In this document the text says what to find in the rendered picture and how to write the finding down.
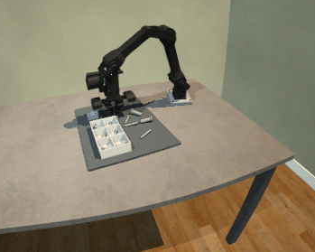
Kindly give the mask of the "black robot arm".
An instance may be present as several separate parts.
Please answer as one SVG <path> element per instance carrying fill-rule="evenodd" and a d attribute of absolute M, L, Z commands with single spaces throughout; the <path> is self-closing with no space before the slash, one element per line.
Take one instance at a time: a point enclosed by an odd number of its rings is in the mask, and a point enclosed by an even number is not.
<path fill-rule="evenodd" d="M 152 25 L 150 27 L 152 28 L 149 28 L 148 25 L 143 26 L 141 30 L 135 33 L 119 48 L 107 53 L 97 68 L 98 71 L 86 73 L 88 90 L 99 89 L 99 92 L 105 91 L 104 94 L 106 96 L 106 87 L 113 88 L 119 85 L 118 74 L 124 73 L 119 68 L 124 64 L 125 58 L 148 38 L 152 37 L 159 39 L 164 46 L 171 69 L 170 73 L 167 75 L 169 77 L 169 81 L 174 84 L 174 88 L 172 88 L 172 96 L 174 99 L 187 99 L 186 93 L 187 89 L 190 88 L 190 85 L 187 83 L 187 80 L 180 68 L 175 49 L 175 30 L 164 24 L 160 26 Z M 104 84 L 106 87 L 104 87 Z"/>

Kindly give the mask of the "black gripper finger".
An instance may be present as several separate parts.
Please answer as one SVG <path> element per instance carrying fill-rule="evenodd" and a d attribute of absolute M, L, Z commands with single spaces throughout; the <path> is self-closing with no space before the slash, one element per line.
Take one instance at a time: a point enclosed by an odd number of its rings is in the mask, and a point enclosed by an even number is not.
<path fill-rule="evenodd" d="M 125 104 L 124 102 L 123 103 L 119 103 L 117 104 L 117 102 L 115 101 L 115 104 L 116 104 L 116 116 L 118 115 L 118 112 L 120 110 L 120 108 Z"/>
<path fill-rule="evenodd" d="M 104 106 L 105 106 L 105 104 L 104 104 Z M 113 111 L 112 105 L 111 105 L 110 107 L 106 107 L 106 106 L 105 106 L 105 108 L 108 108 L 108 109 L 110 110 L 112 116 L 114 115 L 114 111 Z"/>

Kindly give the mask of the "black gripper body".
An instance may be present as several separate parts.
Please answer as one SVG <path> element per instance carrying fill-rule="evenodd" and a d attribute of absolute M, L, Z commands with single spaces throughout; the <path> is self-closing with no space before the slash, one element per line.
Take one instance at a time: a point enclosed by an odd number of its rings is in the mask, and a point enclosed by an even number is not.
<path fill-rule="evenodd" d="M 111 102 L 123 103 L 124 99 L 127 99 L 128 102 L 135 101 L 135 94 L 133 91 L 125 91 L 122 96 L 119 95 L 119 85 L 113 88 L 106 87 L 107 98 L 100 99 L 100 97 L 92 98 L 91 103 L 94 110 L 102 108 L 102 104 L 105 104 L 106 107 L 111 106 Z M 120 99 L 121 98 L 121 99 Z"/>

